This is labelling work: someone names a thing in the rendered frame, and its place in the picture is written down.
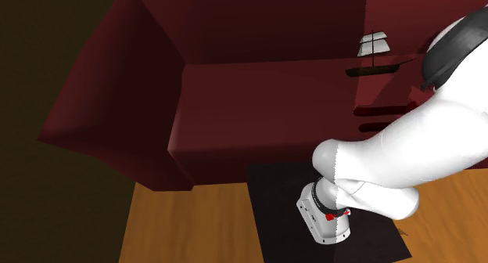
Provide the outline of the dark red sofa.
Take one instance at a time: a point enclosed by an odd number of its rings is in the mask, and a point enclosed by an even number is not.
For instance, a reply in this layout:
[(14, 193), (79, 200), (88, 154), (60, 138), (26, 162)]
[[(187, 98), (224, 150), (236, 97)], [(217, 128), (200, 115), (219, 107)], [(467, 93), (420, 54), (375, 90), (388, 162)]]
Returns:
[[(38, 136), (153, 190), (245, 182), (250, 164), (308, 161), (420, 105), (434, 37), (488, 0), (115, 0)], [(384, 31), (375, 65), (360, 40)]]

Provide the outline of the dark robot stand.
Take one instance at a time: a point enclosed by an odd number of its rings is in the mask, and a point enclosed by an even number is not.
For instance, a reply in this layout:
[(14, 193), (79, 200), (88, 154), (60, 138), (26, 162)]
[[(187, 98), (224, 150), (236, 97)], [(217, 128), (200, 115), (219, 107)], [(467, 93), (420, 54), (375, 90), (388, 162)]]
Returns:
[(394, 263), (411, 257), (393, 221), (352, 210), (350, 236), (341, 243), (314, 241), (296, 206), (303, 187), (320, 175), (310, 163), (248, 167), (248, 189), (264, 263)]

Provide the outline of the model sailing ship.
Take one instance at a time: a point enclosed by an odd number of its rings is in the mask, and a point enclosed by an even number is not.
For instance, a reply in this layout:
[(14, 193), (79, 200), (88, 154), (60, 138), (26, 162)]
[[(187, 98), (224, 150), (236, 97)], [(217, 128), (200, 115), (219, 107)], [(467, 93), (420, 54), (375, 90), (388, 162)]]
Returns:
[(394, 74), (400, 69), (402, 64), (414, 60), (413, 58), (395, 64), (375, 65), (375, 55), (390, 51), (386, 39), (387, 35), (384, 31), (372, 31), (370, 34), (365, 34), (360, 40), (357, 57), (371, 56), (371, 65), (369, 67), (351, 67), (345, 69), (346, 75), (348, 77), (363, 77), (378, 74)]

